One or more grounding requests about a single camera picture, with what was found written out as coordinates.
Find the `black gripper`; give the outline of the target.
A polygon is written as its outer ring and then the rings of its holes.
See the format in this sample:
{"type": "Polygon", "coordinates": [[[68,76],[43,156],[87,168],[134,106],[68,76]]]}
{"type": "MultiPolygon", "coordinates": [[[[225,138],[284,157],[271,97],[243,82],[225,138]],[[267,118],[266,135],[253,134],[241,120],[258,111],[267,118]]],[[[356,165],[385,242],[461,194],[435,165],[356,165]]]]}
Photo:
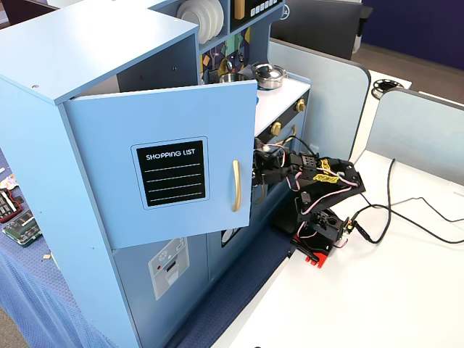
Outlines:
{"type": "Polygon", "coordinates": [[[258,149],[254,150],[252,185],[269,185],[283,181],[291,173],[288,149],[282,154],[271,154],[258,149]]]}

